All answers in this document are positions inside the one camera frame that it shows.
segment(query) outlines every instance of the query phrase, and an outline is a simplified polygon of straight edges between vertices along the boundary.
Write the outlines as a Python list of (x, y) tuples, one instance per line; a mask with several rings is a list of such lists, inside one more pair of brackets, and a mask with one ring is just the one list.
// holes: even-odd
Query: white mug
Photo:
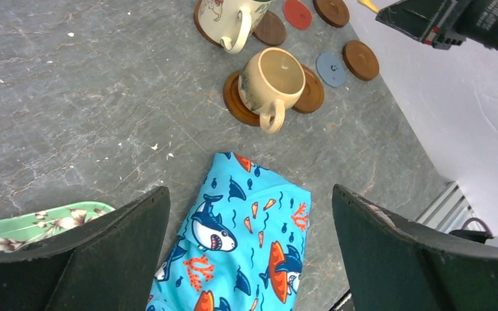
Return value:
[(273, 134), (283, 125), (285, 111), (301, 97), (305, 84), (297, 59), (286, 50), (269, 47), (241, 69), (237, 89), (243, 104), (259, 115), (261, 128)]
[(237, 54), (268, 10), (272, 0), (201, 0), (201, 30), (226, 52)]

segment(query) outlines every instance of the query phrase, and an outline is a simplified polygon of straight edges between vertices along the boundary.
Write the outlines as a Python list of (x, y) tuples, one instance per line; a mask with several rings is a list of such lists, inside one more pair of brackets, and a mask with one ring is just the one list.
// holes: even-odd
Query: gray countertop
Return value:
[[(281, 47), (314, 69), (322, 51), (341, 58), (356, 35), (349, 25), (330, 27), (303, 2), (313, 24), (300, 31), (285, 22)], [(285, 21), (282, 4), (271, 11)], [(441, 179), (380, 77), (366, 83), (348, 73), (343, 86), (325, 87), (320, 110), (288, 111), (275, 135), (237, 122), (224, 106), (223, 83), (265, 46), (250, 38), (240, 54), (226, 54), (197, 32), (194, 6), (0, 1), (0, 218), (84, 200), (120, 207), (166, 185), (172, 206), (163, 258), (213, 154), (234, 151), (312, 192), (297, 309), (327, 310), (348, 288), (333, 185), (415, 218)]]

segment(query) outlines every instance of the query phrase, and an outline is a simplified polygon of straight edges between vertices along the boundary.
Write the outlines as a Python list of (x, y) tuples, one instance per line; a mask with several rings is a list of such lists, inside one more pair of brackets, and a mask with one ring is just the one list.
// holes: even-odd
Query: mug rim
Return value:
[[(299, 71), (300, 71), (300, 73), (302, 74), (302, 77), (303, 77), (302, 86), (301, 86), (301, 88), (299, 88), (299, 90), (297, 92), (295, 92), (295, 93), (284, 93), (284, 92), (276, 89), (272, 84), (270, 84), (270, 82), (266, 78), (266, 76), (265, 76), (265, 74), (263, 72), (263, 68), (261, 66), (261, 61), (262, 61), (263, 55), (266, 54), (267, 52), (270, 52), (270, 51), (279, 51), (279, 52), (282, 52), (282, 53), (286, 54), (287, 56), (291, 57), (295, 61), (295, 63), (297, 64), (297, 66), (299, 68)], [(259, 59), (257, 60), (257, 64), (258, 64), (258, 68), (259, 68), (259, 74), (263, 77), (263, 80), (265, 81), (265, 84), (268, 87), (270, 87), (271, 89), (273, 89), (275, 92), (277, 92), (279, 94), (282, 94), (282, 95), (286, 95), (286, 96), (292, 96), (292, 95), (296, 95), (299, 92), (302, 92), (304, 90), (304, 86), (306, 84), (306, 82), (305, 82), (306, 81), (306, 76), (304, 74), (304, 69), (302, 69), (301, 63), (290, 52), (288, 52), (288, 51), (286, 51), (284, 49), (280, 49), (279, 47), (269, 47), (269, 48), (266, 48), (259, 55)]]

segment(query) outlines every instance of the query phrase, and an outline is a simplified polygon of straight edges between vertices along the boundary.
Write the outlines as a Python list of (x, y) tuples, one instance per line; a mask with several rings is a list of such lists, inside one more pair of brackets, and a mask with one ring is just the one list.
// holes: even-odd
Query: turquoise fabric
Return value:
[(215, 155), (147, 311), (290, 310), (311, 194), (234, 153)]

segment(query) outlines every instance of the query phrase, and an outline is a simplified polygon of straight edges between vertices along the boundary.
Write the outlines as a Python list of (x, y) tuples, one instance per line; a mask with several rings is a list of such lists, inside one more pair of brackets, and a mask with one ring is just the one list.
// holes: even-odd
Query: tray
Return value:
[(90, 222), (114, 208), (100, 202), (79, 202), (0, 220), (0, 251), (11, 253), (26, 245)]

